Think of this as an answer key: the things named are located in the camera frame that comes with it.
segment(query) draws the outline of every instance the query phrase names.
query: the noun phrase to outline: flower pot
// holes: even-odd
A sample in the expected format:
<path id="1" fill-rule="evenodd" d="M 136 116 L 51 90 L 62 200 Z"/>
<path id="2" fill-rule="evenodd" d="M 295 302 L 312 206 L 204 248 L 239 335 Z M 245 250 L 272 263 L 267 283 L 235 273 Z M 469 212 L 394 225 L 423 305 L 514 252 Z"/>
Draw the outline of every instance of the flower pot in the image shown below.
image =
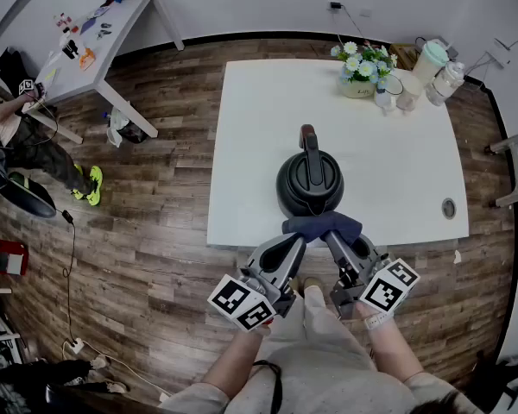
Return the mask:
<path id="1" fill-rule="evenodd" d="M 369 81 L 349 81 L 344 78 L 338 78 L 338 86 L 342 93 L 348 98 L 365 98 L 372 97 L 375 87 Z"/>

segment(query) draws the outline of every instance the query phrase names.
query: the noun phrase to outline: white sleeve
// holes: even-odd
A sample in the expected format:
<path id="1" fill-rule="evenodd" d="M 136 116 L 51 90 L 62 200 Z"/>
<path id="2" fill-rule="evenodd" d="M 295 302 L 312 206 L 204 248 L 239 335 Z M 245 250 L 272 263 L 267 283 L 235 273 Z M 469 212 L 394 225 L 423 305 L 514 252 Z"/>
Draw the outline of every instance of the white sleeve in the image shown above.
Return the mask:
<path id="1" fill-rule="evenodd" d="M 407 379 L 405 385 L 414 395 L 414 398 L 419 401 L 420 404 L 430 402 L 444 398 L 450 392 L 458 392 L 455 404 L 463 411 L 467 411 L 472 414 L 483 414 L 466 396 L 459 392 L 453 385 L 448 384 L 442 379 L 429 374 L 429 373 L 418 373 L 413 377 Z"/>
<path id="2" fill-rule="evenodd" d="M 194 383 L 177 392 L 159 407 L 176 414 L 221 414 L 230 399 L 216 386 L 208 383 Z"/>

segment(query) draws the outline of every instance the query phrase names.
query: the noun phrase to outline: white table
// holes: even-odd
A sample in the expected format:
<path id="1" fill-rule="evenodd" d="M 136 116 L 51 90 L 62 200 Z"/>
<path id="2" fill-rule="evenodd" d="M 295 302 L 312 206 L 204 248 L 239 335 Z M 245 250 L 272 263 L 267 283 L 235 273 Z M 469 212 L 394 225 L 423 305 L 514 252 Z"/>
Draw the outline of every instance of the white table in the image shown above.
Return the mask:
<path id="1" fill-rule="evenodd" d="M 416 110 L 386 116 L 372 98 L 340 94 L 336 60 L 232 61 L 224 75 L 207 243 L 255 247 L 286 219 L 275 190 L 281 164 L 310 123 L 345 182 L 337 211 L 363 223 L 376 245 L 468 235 L 466 193 L 445 106 L 422 95 Z M 451 198 L 456 216 L 442 203 Z"/>
<path id="2" fill-rule="evenodd" d="M 91 28 L 87 29 L 81 35 L 82 24 L 79 24 L 79 31 L 76 34 L 71 34 L 69 37 L 74 39 L 78 46 L 84 44 L 86 47 L 89 47 L 96 55 L 96 61 L 94 61 L 88 69 L 83 71 L 79 67 L 78 59 L 70 60 L 62 53 L 58 39 L 58 44 L 54 47 L 53 55 L 48 59 L 47 64 L 42 67 L 36 78 L 37 82 L 41 82 L 53 69 L 57 69 L 54 83 L 46 95 L 46 104 L 57 103 L 80 93 L 94 90 L 121 110 L 140 129 L 155 138 L 157 136 L 157 129 L 131 107 L 130 104 L 104 80 L 105 74 L 110 68 L 111 62 L 115 58 L 118 49 L 123 44 L 124 39 L 140 14 L 150 2 L 154 3 L 163 22 L 163 26 L 167 30 L 167 34 L 174 40 L 175 46 L 179 50 L 182 50 L 184 44 L 182 43 L 178 30 L 170 21 L 167 7 L 163 0 L 126 0 L 121 3 L 113 2 L 110 9 L 104 15 L 98 17 L 96 23 L 94 23 Z M 105 35 L 98 40 L 98 32 L 102 29 L 100 27 L 102 23 L 109 23 L 111 25 L 110 28 L 106 29 L 111 31 L 111 34 Z M 57 53 L 60 53 L 59 59 L 50 63 Z M 79 53 L 84 54 L 85 51 L 79 49 Z M 54 121 L 44 115 L 35 113 L 38 107 L 38 104 L 36 106 L 25 104 L 23 112 L 30 112 L 32 117 L 46 124 L 49 128 L 55 129 L 56 125 Z M 83 141 L 80 136 L 61 126 L 58 128 L 58 133 L 78 144 Z"/>

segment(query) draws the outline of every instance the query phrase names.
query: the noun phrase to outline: shoe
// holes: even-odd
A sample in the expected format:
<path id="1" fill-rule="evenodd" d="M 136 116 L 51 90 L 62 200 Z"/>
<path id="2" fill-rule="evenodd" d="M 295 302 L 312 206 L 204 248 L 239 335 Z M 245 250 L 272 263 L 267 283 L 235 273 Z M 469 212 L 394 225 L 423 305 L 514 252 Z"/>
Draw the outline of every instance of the shoe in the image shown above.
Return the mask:
<path id="1" fill-rule="evenodd" d="M 114 382 L 113 380 L 106 380 L 107 392 L 113 392 L 115 394 L 125 394 L 129 391 L 129 388 L 124 383 Z"/>
<path id="2" fill-rule="evenodd" d="M 300 294 L 301 283 L 299 276 L 296 276 L 295 278 L 290 280 L 289 285 L 292 290 Z"/>
<path id="3" fill-rule="evenodd" d="M 86 199 L 88 200 L 88 203 L 94 207 L 100 204 L 100 187 L 102 186 L 102 181 L 104 180 L 102 170 L 98 166 L 92 166 L 90 171 L 90 180 L 92 181 L 92 191 L 89 195 L 86 195 Z"/>
<path id="4" fill-rule="evenodd" d="M 103 354 L 99 355 L 93 361 L 90 361 L 90 365 L 92 369 L 100 369 L 105 368 L 110 365 L 110 360 L 105 357 Z"/>
<path id="5" fill-rule="evenodd" d="M 63 385 L 64 386 L 79 386 L 79 385 L 83 385 L 84 383 L 85 383 L 85 379 L 83 379 L 82 377 L 75 377 L 73 380 L 70 380 L 69 382 L 64 383 Z"/>
<path id="6" fill-rule="evenodd" d="M 318 279 L 316 279 L 316 278 L 305 279 L 305 281 L 303 282 L 303 291 L 305 291 L 310 286 L 314 286 L 314 285 L 316 285 L 318 288 L 320 288 L 320 290 L 322 290 L 322 282 L 320 282 Z"/>
<path id="7" fill-rule="evenodd" d="M 85 176 L 85 174 L 83 173 L 83 168 L 81 166 L 79 166 L 79 164 L 75 164 L 75 168 L 80 172 L 81 175 Z M 71 190 L 71 194 L 75 197 L 75 199 L 84 199 L 85 198 L 85 195 L 83 195 L 80 191 L 78 190 Z"/>

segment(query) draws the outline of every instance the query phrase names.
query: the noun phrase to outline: electric kettle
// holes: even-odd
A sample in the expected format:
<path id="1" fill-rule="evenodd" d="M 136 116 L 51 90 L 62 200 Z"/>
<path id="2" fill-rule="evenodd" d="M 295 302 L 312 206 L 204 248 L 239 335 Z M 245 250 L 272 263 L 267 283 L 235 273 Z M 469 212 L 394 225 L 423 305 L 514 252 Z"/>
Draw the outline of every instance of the electric kettle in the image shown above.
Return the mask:
<path id="1" fill-rule="evenodd" d="M 284 215 L 317 216 L 338 207 L 344 195 L 344 177 L 334 158 L 319 150 L 311 124 L 300 130 L 303 152 L 289 158 L 276 177 L 278 204 Z"/>

